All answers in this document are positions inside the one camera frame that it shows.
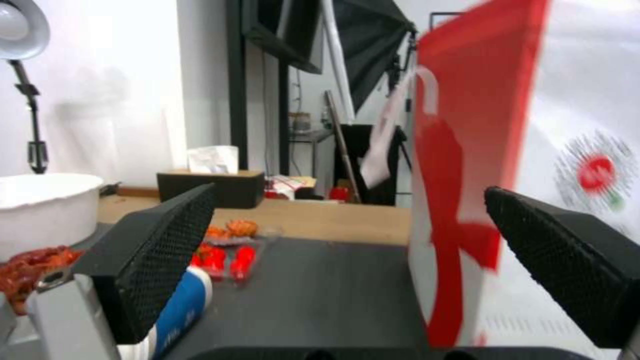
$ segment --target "lamp head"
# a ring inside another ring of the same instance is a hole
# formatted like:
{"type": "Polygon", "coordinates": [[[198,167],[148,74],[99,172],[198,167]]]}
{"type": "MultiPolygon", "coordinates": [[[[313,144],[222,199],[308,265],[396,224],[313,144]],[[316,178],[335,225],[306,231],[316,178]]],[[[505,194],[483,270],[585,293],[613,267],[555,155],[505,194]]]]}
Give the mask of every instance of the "lamp head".
{"type": "Polygon", "coordinates": [[[47,18],[33,0],[0,0],[0,59],[36,56],[49,36],[47,18]]]}

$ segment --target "white plastic basin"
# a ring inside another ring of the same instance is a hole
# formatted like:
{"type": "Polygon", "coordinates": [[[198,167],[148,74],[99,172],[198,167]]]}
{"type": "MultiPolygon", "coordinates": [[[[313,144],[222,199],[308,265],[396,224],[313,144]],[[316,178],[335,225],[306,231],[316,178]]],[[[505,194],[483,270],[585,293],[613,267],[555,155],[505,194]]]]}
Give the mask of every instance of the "white plastic basin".
{"type": "Polygon", "coordinates": [[[101,178],[82,174],[0,177],[0,262],[91,235],[101,184],[101,178]]]}

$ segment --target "red strawberry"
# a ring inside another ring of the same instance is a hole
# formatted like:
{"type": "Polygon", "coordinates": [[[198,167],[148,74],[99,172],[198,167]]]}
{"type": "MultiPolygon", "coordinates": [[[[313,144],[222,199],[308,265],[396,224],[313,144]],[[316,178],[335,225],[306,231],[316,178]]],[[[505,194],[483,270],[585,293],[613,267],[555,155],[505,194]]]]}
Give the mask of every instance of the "red strawberry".
{"type": "Polygon", "coordinates": [[[202,263],[204,267],[210,268],[214,271],[224,270],[225,262],[223,259],[216,258],[215,255],[210,254],[204,258],[204,262],[202,263]]]}
{"type": "Polygon", "coordinates": [[[247,262],[249,265],[255,259],[255,249],[250,246],[242,246],[236,251],[236,259],[247,262]]]}
{"type": "Polygon", "coordinates": [[[229,268],[230,272],[231,272],[231,276],[236,280],[236,281],[242,281],[245,280],[247,275],[249,274],[249,266],[250,263],[240,260],[240,259],[235,259],[232,263],[231,266],[229,268]]]}
{"type": "Polygon", "coordinates": [[[215,259],[219,259],[221,263],[224,263],[225,262],[225,258],[227,257],[227,253],[224,251],[224,249],[222,249],[220,247],[211,247],[210,254],[215,259]]]}
{"type": "Polygon", "coordinates": [[[213,246],[203,242],[200,244],[197,251],[198,251],[198,254],[204,255],[204,254],[210,253],[212,250],[213,250],[213,246]]]}
{"type": "Polygon", "coordinates": [[[191,265],[202,266],[202,259],[200,259],[200,256],[198,254],[193,254],[193,256],[191,257],[191,265]]]}

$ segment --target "wooden table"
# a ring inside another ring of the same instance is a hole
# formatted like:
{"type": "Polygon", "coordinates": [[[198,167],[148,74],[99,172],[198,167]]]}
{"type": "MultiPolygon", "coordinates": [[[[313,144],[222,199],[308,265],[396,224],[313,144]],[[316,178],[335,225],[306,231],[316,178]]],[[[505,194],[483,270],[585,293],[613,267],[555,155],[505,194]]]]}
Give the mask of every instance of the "wooden table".
{"type": "MultiPolygon", "coordinates": [[[[150,197],[105,197],[98,221],[113,224],[157,204],[159,199],[150,197]]],[[[263,229],[280,228],[288,238],[389,245],[406,245],[411,227],[410,209],[273,199],[264,199],[254,209],[216,209],[212,223],[224,225],[232,219],[253,220],[263,229]]]]}

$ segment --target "red and white box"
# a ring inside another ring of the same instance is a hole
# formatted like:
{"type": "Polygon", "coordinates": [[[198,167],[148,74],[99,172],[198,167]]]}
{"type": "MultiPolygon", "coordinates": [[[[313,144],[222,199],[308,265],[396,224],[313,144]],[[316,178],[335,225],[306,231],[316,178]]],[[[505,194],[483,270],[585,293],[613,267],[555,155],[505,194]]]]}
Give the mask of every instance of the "red and white box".
{"type": "Polygon", "coordinates": [[[498,185],[640,240],[640,2],[494,0],[424,35],[409,262],[434,347],[595,348],[486,214],[498,185]]]}

